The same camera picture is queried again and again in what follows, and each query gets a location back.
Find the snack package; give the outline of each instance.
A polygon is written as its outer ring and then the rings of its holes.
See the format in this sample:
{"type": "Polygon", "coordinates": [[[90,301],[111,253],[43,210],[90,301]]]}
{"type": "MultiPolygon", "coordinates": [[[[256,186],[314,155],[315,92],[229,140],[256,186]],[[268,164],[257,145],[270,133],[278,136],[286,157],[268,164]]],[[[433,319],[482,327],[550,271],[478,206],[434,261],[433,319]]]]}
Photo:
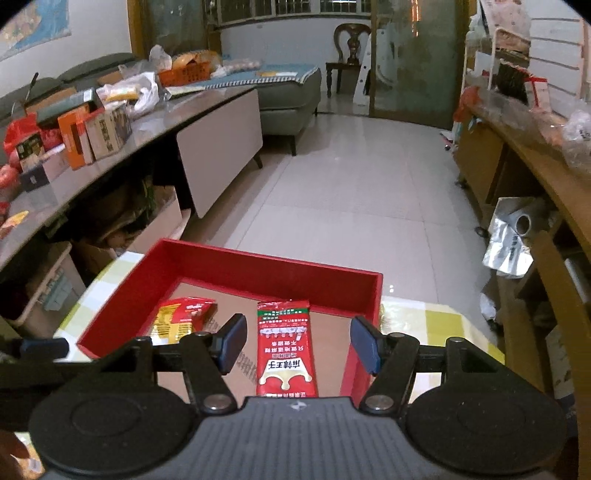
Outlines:
{"type": "Polygon", "coordinates": [[[258,305],[256,394],[264,397],[317,397],[307,300],[258,305]]]}
{"type": "Polygon", "coordinates": [[[212,299],[185,297],[162,302],[150,331],[152,344],[178,343],[181,337],[200,332],[215,310],[212,299]]]}

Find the sliding glass door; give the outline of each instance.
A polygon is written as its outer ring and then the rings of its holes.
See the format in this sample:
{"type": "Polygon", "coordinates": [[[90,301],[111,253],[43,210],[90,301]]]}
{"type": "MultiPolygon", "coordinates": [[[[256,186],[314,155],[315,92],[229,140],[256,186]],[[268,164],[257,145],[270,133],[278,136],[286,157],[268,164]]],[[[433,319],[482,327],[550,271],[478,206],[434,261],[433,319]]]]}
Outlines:
{"type": "Polygon", "coordinates": [[[372,0],[370,116],[451,129],[465,0],[372,0]]]}

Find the yellow checkered tablecloth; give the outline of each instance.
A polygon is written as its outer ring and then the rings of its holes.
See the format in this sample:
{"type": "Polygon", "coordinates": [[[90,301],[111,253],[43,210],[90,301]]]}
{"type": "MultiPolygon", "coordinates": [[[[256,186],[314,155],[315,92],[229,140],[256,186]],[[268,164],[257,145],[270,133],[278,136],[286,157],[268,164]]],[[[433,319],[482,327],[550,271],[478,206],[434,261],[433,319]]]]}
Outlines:
{"type": "MultiPolygon", "coordinates": [[[[89,360],[78,350],[78,338],[142,257],[142,254],[127,252],[111,263],[64,319],[55,336],[66,338],[70,344],[66,361],[89,360]]],[[[464,337],[499,362],[505,362],[505,355],[467,318],[445,305],[383,296],[381,313],[382,333],[402,332],[417,338],[423,345],[436,346],[444,346],[452,336],[464,337]]],[[[417,374],[411,400],[440,382],[440,374],[417,374]]]]}

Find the white tile floor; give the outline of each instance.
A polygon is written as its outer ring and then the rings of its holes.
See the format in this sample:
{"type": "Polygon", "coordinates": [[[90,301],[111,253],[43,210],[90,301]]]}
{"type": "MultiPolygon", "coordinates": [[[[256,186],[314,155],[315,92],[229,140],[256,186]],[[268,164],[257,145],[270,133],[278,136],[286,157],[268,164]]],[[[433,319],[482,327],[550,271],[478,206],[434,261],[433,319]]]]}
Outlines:
{"type": "Polygon", "coordinates": [[[183,238],[379,271],[385,294],[448,304],[496,343],[479,310],[486,245],[438,130],[319,115],[297,146],[265,148],[183,238]]]}

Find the white plastic bag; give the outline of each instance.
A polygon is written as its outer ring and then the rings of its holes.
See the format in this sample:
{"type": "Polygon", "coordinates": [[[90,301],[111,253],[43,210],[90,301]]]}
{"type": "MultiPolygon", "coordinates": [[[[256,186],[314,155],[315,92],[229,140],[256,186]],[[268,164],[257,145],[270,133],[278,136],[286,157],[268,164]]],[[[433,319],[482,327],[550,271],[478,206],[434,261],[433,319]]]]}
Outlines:
{"type": "Polygon", "coordinates": [[[111,92],[125,88],[133,88],[139,92],[138,101],[134,105],[128,103],[125,108],[125,112],[131,120],[150,113],[160,101],[158,83],[156,82],[156,74],[154,72],[140,73],[139,75],[121,80],[114,85],[104,85],[97,89],[96,93],[101,101],[105,103],[111,92]]]}
{"type": "Polygon", "coordinates": [[[160,45],[154,45],[150,50],[150,63],[154,66],[156,72],[170,70],[173,67],[172,57],[160,45]]]}

